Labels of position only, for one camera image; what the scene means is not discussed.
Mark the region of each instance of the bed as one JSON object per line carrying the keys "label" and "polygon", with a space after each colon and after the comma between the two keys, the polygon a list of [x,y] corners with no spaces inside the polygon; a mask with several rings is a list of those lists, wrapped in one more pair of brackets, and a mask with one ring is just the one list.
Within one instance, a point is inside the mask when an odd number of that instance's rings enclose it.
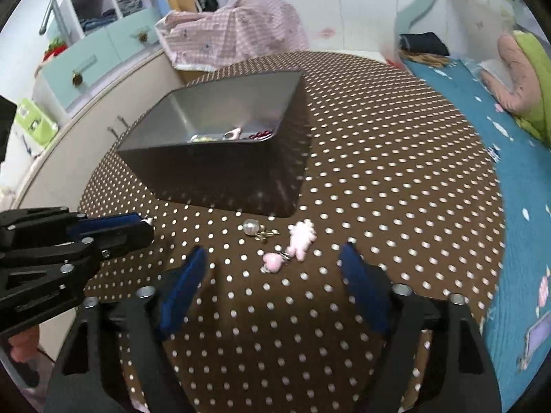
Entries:
{"label": "bed", "polygon": [[549,324],[551,151],[520,129],[461,62],[453,60],[441,69],[410,61],[406,66],[458,107],[496,161],[506,248],[498,289],[481,332],[498,377],[503,411],[507,411],[551,348],[547,335],[531,358],[525,354],[529,329],[538,321]]}

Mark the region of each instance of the pink keychain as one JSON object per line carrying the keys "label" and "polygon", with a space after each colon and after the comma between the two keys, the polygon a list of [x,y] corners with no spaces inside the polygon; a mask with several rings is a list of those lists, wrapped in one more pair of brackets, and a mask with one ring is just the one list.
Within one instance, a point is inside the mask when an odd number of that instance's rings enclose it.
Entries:
{"label": "pink keychain", "polygon": [[277,273],[283,264],[287,264],[291,258],[296,257],[298,261],[304,261],[306,251],[310,244],[316,240],[316,231],[310,219],[304,222],[297,222],[289,226],[291,240],[285,252],[266,253],[262,260],[264,265],[260,269],[263,273]]}

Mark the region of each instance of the teal drawer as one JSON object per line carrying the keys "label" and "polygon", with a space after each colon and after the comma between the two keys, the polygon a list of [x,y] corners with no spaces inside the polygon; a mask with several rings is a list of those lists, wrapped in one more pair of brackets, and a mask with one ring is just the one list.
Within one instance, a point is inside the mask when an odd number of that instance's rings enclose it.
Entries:
{"label": "teal drawer", "polygon": [[101,29],[72,45],[41,72],[60,104],[67,108],[120,62],[107,30]]}
{"label": "teal drawer", "polygon": [[144,9],[107,26],[107,32],[121,61],[153,45],[159,38],[155,23],[159,21],[155,9]]}

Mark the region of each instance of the table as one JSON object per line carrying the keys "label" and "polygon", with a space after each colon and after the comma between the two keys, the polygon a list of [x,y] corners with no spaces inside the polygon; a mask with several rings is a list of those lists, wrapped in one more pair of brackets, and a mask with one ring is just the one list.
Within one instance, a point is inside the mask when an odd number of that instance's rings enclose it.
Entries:
{"label": "table", "polygon": [[[181,333],[165,344],[202,413],[351,411],[383,342],[343,284],[346,241],[420,295],[463,293],[478,321],[497,289],[505,225],[492,161],[464,116],[424,82],[373,60],[318,52],[257,57],[200,80],[296,67],[305,73],[312,145],[290,218],[158,200],[114,148],[82,197],[90,216],[156,218],[153,244],[102,263],[88,296],[120,299],[179,265],[195,244],[208,250],[209,274]],[[243,234],[247,218],[282,235],[261,244]],[[303,219],[318,233],[306,260],[261,273],[263,253],[285,248],[288,225]],[[126,343],[121,362],[139,399]],[[425,334],[404,406],[415,399],[429,347]]]}

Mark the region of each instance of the pink checkered cloth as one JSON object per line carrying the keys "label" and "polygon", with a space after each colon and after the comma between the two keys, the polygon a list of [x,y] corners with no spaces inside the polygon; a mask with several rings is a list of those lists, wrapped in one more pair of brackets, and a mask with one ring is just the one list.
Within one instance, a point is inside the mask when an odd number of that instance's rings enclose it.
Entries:
{"label": "pink checkered cloth", "polygon": [[251,57],[308,49],[295,8],[281,0],[229,0],[216,12],[171,11],[155,29],[177,70],[214,71]]}

